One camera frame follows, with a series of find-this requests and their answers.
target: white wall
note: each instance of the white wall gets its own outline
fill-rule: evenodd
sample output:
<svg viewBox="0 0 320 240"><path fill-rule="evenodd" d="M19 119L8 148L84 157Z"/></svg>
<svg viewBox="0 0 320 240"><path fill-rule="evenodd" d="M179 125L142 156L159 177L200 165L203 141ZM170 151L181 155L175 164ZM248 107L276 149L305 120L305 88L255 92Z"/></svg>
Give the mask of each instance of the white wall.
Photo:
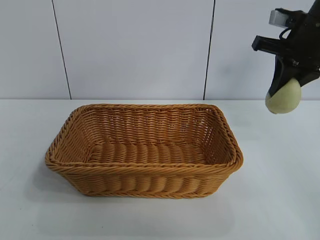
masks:
<svg viewBox="0 0 320 240"><path fill-rule="evenodd" d="M206 85L207 100L264 99L274 73L274 55L255 52L256 35L278 38L269 25L275 8L308 11L314 0L216 0ZM320 80L302 88L304 99L320 98Z"/></svg>
<svg viewBox="0 0 320 240"><path fill-rule="evenodd" d="M213 0L54 0L72 99L202 99Z"/></svg>
<svg viewBox="0 0 320 240"><path fill-rule="evenodd" d="M0 1L0 98L69 98L51 0Z"/></svg>
<svg viewBox="0 0 320 240"><path fill-rule="evenodd" d="M53 0L74 99L202 99L214 0ZM314 0L216 0L206 99L263 99L275 8ZM51 0L0 1L0 99L68 99ZM320 80L302 88L320 99Z"/></svg>

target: robotic arm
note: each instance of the robotic arm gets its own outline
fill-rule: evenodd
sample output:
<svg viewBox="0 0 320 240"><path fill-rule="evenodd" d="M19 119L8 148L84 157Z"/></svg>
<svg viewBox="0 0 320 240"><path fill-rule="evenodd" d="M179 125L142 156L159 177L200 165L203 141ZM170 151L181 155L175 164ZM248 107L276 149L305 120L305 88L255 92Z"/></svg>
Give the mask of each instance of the robotic arm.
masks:
<svg viewBox="0 0 320 240"><path fill-rule="evenodd" d="M252 48L275 55L265 104L272 113L284 114L299 105L301 87L320 77L320 0L308 13L277 8L269 23L285 28L279 39L256 36Z"/></svg>

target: white table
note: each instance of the white table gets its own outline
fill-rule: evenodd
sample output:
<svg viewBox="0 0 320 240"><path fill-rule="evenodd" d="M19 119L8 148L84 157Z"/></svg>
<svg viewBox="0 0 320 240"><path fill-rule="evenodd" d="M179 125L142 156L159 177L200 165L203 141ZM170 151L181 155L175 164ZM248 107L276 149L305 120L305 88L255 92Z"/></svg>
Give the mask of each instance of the white table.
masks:
<svg viewBox="0 0 320 240"><path fill-rule="evenodd" d="M244 164L196 199L87 197L44 164L70 112L92 103L222 109ZM319 240L320 101L286 115L263 101L0 100L1 240Z"/></svg>

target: rectangular basket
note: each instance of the rectangular basket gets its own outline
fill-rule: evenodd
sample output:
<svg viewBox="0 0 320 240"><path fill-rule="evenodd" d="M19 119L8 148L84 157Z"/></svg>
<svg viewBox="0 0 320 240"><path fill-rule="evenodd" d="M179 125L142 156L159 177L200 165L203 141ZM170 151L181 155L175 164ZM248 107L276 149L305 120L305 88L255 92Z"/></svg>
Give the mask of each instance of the rectangular basket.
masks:
<svg viewBox="0 0 320 240"><path fill-rule="evenodd" d="M213 105L91 104L66 120L46 165L88 196L199 198L243 156Z"/></svg>

